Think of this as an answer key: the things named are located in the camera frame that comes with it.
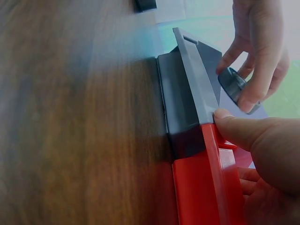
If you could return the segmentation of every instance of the plastic toy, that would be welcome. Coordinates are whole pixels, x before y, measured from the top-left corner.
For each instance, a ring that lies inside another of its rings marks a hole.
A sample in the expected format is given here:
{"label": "plastic toy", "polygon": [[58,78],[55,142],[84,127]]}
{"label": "plastic toy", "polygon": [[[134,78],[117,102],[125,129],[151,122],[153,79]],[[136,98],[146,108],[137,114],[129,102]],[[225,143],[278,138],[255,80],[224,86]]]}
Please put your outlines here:
{"label": "plastic toy", "polygon": [[251,156],[224,140],[214,124],[221,86],[214,70],[222,54],[191,34],[173,29],[178,46],[157,64],[181,225],[242,225],[237,171]]}

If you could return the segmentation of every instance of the finger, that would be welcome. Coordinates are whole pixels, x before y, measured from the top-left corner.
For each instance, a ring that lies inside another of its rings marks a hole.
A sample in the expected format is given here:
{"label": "finger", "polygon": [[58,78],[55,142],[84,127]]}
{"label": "finger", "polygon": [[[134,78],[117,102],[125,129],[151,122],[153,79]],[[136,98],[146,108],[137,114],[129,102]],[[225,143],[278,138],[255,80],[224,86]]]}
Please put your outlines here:
{"label": "finger", "polygon": [[238,39],[235,38],[233,43],[219,62],[216,69],[217,74],[220,74],[225,68],[229,67],[242,54],[243,51],[239,46],[240,43]]}
{"label": "finger", "polygon": [[246,61],[244,64],[241,66],[241,68],[238,70],[238,74],[246,79],[250,73],[252,73],[254,69],[254,64],[255,64],[255,57],[252,54],[248,54]]}
{"label": "finger", "polygon": [[283,81],[283,79],[285,78],[289,70],[289,67],[290,67],[290,58],[289,58],[288,50],[287,48],[285,48],[281,60],[279,61],[274,71],[274,75],[271,80],[269,91],[267,95],[263,98],[263,101],[266,100],[268,97],[270,97],[278,90],[281,82]]}
{"label": "finger", "polygon": [[216,126],[220,134],[229,142],[251,151],[258,138],[263,138],[271,129],[273,120],[254,120],[233,117],[226,109],[217,109],[214,114]]}
{"label": "finger", "polygon": [[243,195],[252,195],[256,186],[256,182],[240,179],[240,185]]}
{"label": "finger", "polygon": [[[262,9],[259,8],[260,4],[269,4],[269,6],[264,6]],[[283,50],[281,9],[274,6],[271,0],[264,1],[250,10],[249,18],[251,40],[255,51],[255,69],[239,99],[239,107],[246,113],[267,95]]]}
{"label": "finger", "polygon": [[243,180],[257,182],[261,177],[258,175],[256,169],[238,168],[239,177]]}

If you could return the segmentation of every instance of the fingernail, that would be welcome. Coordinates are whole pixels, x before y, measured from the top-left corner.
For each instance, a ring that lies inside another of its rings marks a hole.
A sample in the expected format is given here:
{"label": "fingernail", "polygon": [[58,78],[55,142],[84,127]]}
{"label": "fingernail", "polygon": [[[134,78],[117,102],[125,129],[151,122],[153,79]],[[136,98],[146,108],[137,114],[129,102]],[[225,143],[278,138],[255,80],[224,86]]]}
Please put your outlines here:
{"label": "fingernail", "polygon": [[227,109],[217,109],[214,113],[216,119],[224,119],[226,117],[232,117],[232,114]]}
{"label": "fingernail", "polygon": [[254,107],[255,104],[253,104],[253,103],[251,103],[251,102],[249,102],[247,100],[241,99],[239,101],[238,105],[239,105],[239,108],[242,111],[244,111],[245,113],[249,113],[252,110],[252,108]]}

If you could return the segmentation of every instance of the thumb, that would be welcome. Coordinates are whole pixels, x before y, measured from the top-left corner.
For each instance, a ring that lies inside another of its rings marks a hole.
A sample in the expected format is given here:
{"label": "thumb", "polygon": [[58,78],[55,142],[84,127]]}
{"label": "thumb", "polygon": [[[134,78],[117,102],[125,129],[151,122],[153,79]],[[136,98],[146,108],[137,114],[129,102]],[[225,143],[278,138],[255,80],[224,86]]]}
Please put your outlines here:
{"label": "thumb", "polygon": [[300,194],[299,119],[241,119],[218,109],[215,123],[226,140],[251,152],[261,178],[286,193]]}
{"label": "thumb", "polygon": [[246,151],[251,151],[253,143],[268,128],[261,126],[262,120],[236,118],[226,109],[217,109],[214,117],[220,134]]}

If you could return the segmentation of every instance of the gray plastic blade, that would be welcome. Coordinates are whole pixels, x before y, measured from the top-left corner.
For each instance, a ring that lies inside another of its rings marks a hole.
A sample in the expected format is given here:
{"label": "gray plastic blade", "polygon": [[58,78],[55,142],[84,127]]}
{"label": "gray plastic blade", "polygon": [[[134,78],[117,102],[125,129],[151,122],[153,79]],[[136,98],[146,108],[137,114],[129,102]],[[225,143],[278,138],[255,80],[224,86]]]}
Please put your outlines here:
{"label": "gray plastic blade", "polygon": [[187,74],[199,123],[213,123],[213,113],[219,106],[197,49],[198,41],[191,34],[179,28],[174,28],[173,32]]}

